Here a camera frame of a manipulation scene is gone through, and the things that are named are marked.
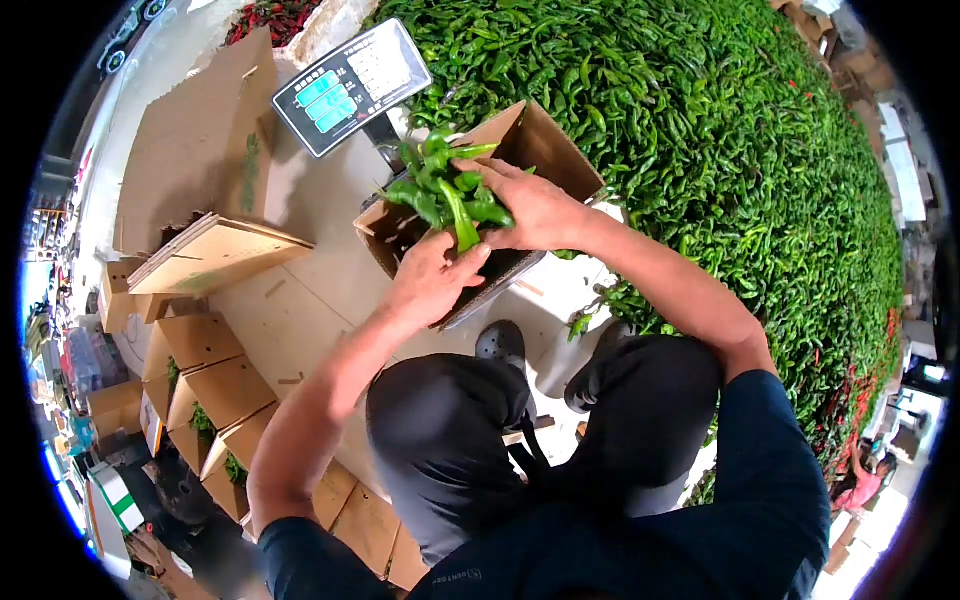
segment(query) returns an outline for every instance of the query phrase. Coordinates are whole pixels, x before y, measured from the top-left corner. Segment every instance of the shirt logo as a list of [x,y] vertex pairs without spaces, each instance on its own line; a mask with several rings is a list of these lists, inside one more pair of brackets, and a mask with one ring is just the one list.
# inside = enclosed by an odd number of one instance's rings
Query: shirt logo
[[459,573],[455,573],[453,575],[444,575],[443,577],[438,577],[437,579],[433,580],[433,585],[436,586],[437,584],[448,584],[460,579],[483,581],[483,573],[481,573],[480,569],[478,568],[469,568],[466,571],[460,571]]

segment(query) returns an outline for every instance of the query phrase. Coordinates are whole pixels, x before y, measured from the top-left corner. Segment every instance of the gray shoe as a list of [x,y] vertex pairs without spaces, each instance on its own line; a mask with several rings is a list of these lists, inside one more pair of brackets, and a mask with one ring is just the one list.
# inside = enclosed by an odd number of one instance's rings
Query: gray shoe
[[474,356],[503,361],[519,369],[524,378],[527,376],[527,348],[520,328],[513,321],[503,320],[487,325],[477,338]]

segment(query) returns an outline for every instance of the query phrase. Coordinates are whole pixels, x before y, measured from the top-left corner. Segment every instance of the dark blue t-shirt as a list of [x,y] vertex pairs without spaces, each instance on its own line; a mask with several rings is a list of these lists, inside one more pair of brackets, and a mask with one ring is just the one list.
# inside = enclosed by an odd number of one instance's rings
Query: dark blue t-shirt
[[[545,505],[461,546],[408,598],[808,596],[827,561],[829,501],[780,381],[763,371],[738,376],[724,390],[719,430],[713,504],[615,527]],[[277,600],[393,597],[311,520],[275,521],[259,546]]]

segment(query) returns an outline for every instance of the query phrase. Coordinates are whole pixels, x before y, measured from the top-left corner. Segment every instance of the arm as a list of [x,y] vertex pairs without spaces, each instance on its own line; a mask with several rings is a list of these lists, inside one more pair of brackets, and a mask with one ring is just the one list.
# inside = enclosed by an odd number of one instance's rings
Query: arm
[[870,474],[860,465],[861,458],[860,440],[854,437],[850,442],[850,462],[852,463],[853,474],[856,475],[857,481],[863,481],[864,476]]
[[286,516],[315,518],[311,493],[323,477],[357,399],[394,351],[441,319],[490,255],[479,244],[450,262],[455,239],[428,234],[403,258],[373,314],[345,336],[276,411],[253,457],[247,493],[253,528]]
[[595,256],[633,283],[678,330],[712,347],[727,383],[747,371],[777,374],[760,323],[723,283],[685,257],[502,160],[455,165],[482,173],[514,213],[515,228],[488,237],[494,248],[574,249]]

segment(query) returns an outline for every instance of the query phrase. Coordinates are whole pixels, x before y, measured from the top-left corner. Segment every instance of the pink shirt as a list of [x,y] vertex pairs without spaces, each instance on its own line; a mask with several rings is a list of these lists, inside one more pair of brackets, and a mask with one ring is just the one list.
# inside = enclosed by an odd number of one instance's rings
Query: pink shirt
[[836,507],[838,509],[856,509],[867,503],[867,500],[874,497],[877,490],[880,489],[882,479],[870,473],[863,473],[862,477],[856,478],[856,488],[847,490],[837,497]]

